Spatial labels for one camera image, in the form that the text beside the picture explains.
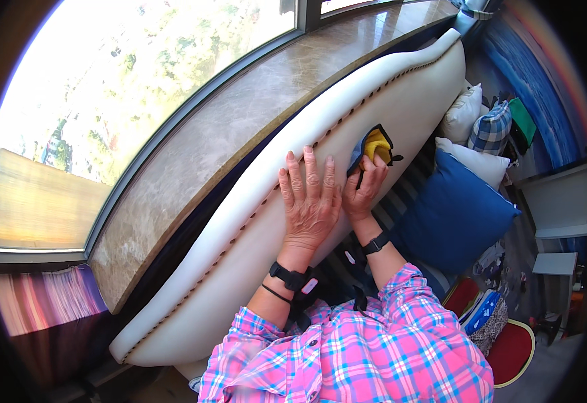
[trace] blue checkered pillow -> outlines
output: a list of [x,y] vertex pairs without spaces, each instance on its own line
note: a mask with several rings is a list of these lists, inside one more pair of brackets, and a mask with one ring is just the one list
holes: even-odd
[[468,148],[499,155],[508,141],[511,121],[508,101],[498,103],[487,114],[477,119],[473,125],[473,133],[468,139]]

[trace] marble windowsill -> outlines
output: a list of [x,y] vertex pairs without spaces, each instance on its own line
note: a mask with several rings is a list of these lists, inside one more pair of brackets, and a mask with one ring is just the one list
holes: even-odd
[[430,0],[342,20],[260,60],[209,98],[144,163],[94,246],[89,263],[110,311],[118,313],[193,208],[278,125],[376,54],[457,12],[448,0]]

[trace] black hair tie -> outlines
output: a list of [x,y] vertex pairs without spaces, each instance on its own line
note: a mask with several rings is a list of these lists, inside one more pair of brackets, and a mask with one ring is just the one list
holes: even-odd
[[267,287],[264,285],[264,283],[262,284],[262,286],[264,287],[265,290],[267,290],[269,293],[275,295],[276,297],[280,298],[281,300],[283,300],[284,302],[288,303],[289,305],[291,305],[291,300],[284,298],[282,295],[278,294],[277,292],[273,291],[271,288]]

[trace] pink plaid shirt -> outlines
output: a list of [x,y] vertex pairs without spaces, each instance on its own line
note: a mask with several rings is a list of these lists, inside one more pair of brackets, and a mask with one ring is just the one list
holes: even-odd
[[246,307],[202,376],[200,402],[490,402],[492,370],[454,313],[406,264],[367,314],[317,301],[284,334]]

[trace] glass pane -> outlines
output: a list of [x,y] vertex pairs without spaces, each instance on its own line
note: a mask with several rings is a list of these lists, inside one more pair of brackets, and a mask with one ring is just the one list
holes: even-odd
[[323,1],[321,5],[321,14],[328,13],[330,11],[337,10],[339,8],[353,6],[355,4],[362,3],[386,3],[392,0],[327,0]]
[[113,185],[166,118],[293,28],[293,7],[274,0],[65,0],[0,108],[0,247],[82,248]]

